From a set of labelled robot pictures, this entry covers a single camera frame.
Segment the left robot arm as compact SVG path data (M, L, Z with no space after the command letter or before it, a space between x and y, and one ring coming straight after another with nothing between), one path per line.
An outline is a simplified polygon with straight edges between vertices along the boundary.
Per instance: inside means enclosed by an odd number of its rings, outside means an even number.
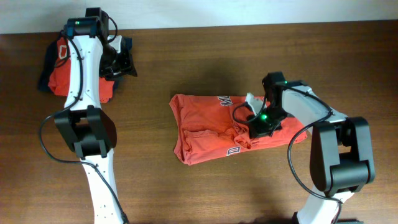
M118 199L113 171L116 126L101 109L100 79L115 81L136 76L132 41L109 33L112 18L99 7L67 21L63 34L68 42L70 84L63 110L54 114L55 125L75 164L83 166L93 202L95 223L128 223Z

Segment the salmon red t-shirt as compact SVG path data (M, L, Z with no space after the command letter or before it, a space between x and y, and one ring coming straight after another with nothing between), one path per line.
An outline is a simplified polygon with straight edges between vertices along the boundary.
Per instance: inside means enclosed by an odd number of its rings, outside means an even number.
M176 94L170 107L178 127L174 154L186 165L243 152L288 145L303 128L296 118L288 117L282 129L272 136L250 138L249 128L233 120L233 110L245 102L244 96L194 96Z

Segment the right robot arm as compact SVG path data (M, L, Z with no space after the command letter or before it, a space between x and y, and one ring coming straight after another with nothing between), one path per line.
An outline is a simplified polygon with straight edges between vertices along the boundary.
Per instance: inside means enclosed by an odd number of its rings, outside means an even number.
M262 85L264 99L248 93L243 104L252 111L245 121L252 137L270 136L288 116L303 124L289 142L287 161L309 196L293 214L292 223L339 223L343 204L376 176L369 123L363 117L349 117L333 109L304 81L287 81L282 72L268 73ZM312 188L299 179L292 162L294 141L305 132L312 136Z

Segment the folded navy blue garment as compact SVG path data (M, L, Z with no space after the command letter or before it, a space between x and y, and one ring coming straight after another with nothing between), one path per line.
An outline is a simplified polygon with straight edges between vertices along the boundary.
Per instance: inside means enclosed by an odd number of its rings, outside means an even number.
M57 56L57 44L56 41L60 38L63 38L67 41L67 50L68 50L68 58L70 59L70 49L68 48L68 40L64 38L63 32L59 32L58 38L52 42L48 47L44 58L44 68L39 77L37 89L44 92L52 92L50 88L47 86L49 81L49 76L53 69L55 68L55 59ZM131 46L132 48L132 39L129 37L123 37L122 45ZM108 80L108 81L115 81L118 87L118 82L122 80L122 77L119 80Z

